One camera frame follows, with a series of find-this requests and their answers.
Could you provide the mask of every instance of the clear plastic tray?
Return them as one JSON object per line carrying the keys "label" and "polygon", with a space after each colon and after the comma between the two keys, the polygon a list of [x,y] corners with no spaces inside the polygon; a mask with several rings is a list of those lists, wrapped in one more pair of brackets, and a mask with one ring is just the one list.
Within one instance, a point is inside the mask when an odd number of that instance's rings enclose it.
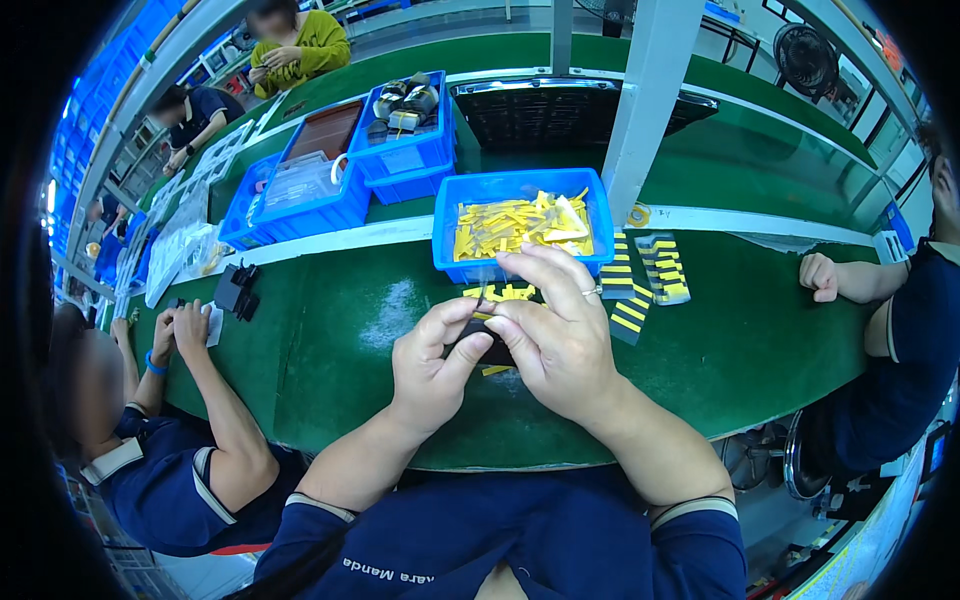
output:
{"label": "clear plastic tray", "polygon": [[286,210],[298,204],[340,193],[344,172],[337,167],[337,183],[330,180],[333,160],[323,150],[281,162],[270,187],[264,192],[263,214]]}

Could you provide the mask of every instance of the yellow shirt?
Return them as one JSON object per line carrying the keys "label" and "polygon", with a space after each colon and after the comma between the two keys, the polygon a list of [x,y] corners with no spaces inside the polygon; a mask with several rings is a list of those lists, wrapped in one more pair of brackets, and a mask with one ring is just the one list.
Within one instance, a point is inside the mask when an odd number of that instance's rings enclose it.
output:
{"label": "yellow shirt", "polygon": [[[268,73],[267,80],[253,89],[259,98],[266,100],[278,90],[296,87],[327,71],[350,64],[347,33],[326,12],[310,11],[307,14],[294,45],[303,49],[303,58]],[[253,46],[250,66],[262,66],[263,55],[279,47],[280,44],[258,42]]]}

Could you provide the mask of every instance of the fluorescent light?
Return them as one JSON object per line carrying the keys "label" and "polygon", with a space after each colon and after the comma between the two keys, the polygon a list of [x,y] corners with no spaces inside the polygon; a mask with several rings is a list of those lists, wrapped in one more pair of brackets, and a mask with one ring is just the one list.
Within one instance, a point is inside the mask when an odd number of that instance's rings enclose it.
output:
{"label": "fluorescent light", "polygon": [[47,185],[47,212],[54,211],[54,197],[57,195],[57,182],[50,180]]}

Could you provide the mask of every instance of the green workbench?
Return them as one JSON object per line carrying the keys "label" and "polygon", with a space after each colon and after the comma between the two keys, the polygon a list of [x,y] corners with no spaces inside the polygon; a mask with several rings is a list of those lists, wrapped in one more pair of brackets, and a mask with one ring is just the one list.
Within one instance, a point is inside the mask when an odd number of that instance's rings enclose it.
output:
{"label": "green workbench", "polygon": [[[408,71],[444,68],[457,73],[546,64],[548,55],[537,54],[537,36],[451,40],[365,60],[294,89],[268,129],[280,125],[283,112],[301,102],[287,119]],[[594,55],[603,50],[597,40],[587,42]],[[574,51],[577,58],[577,44]],[[582,59],[581,66],[613,67],[605,63],[609,56],[594,58],[596,65]],[[251,111],[250,118],[259,118],[269,106]],[[828,149],[785,131],[778,121],[767,123],[744,110],[722,106],[709,120],[666,138],[640,199],[768,212],[860,230],[873,225],[855,222],[838,190],[808,172],[786,168],[796,160],[836,168]],[[603,150],[535,156],[483,153],[462,115],[457,119],[461,173],[564,166],[599,170],[603,163]],[[710,148],[709,140],[720,130],[736,137],[723,148]],[[292,133],[278,132],[238,155],[228,175],[211,189],[212,223],[226,213],[246,169],[282,150]],[[195,164],[196,159],[188,164],[187,175]],[[143,205],[151,199],[148,193]],[[374,200],[367,221],[432,212],[432,198],[390,206]],[[720,232],[678,231],[676,236],[693,300],[654,306],[636,348],[613,340],[617,367],[654,400],[714,438],[794,412],[862,372],[862,331],[870,307],[846,300],[814,304],[810,292],[797,284],[800,260],[795,254]],[[859,247],[825,245],[818,250],[838,260],[876,258],[871,249]],[[636,251],[631,253],[640,274]],[[176,297],[209,301],[218,278],[174,286],[157,308]],[[261,304],[252,323],[238,323],[227,315],[220,345],[211,353],[268,438],[319,450],[390,401],[393,340],[430,305],[460,296],[463,288],[434,270],[429,242],[312,254],[264,265],[255,284]],[[134,345],[142,356],[150,346],[158,310],[147,309],[142,296],[132,299],[134,307],[141,311]],[[179,358],[172,363],[166,397],[205,416],[203,400]],[[463,409],[423,446],[412,466],[543,468],[611,459],[578,426],[540,406],[516,371],[489,377],[477,372],[468,382]]]}

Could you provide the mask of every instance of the sticker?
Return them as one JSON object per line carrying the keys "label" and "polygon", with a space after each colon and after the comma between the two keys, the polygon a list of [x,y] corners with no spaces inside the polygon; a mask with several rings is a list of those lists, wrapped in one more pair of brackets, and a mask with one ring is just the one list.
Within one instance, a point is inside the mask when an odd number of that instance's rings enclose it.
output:
{"label": "sticker", "polygon": [[380,155],[380,158],[391,175],[423,168],[423,159],[420,158],[420,151],[416,148],[391,150]]}

